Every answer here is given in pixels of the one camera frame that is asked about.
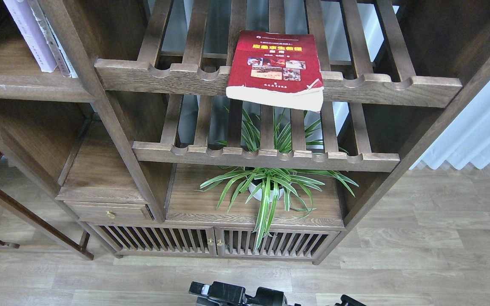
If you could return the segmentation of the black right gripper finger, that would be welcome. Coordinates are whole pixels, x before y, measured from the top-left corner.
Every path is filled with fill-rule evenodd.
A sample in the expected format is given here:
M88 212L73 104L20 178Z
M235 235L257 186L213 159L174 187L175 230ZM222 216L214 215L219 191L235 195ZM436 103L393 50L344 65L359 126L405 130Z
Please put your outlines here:
M208 298L209 290L210 290L210 285L206 283L199 283L196 281L192 281L188 293L201 298Z

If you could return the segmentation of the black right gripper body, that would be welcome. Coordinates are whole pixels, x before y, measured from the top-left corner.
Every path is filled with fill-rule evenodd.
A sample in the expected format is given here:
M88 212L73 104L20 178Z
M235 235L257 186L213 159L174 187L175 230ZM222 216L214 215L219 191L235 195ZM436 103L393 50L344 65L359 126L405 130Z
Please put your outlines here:
M284 292L258 287L255 296L245 294L245 288L215 281L210 285L209 297L198 297L197 306L287 306Z

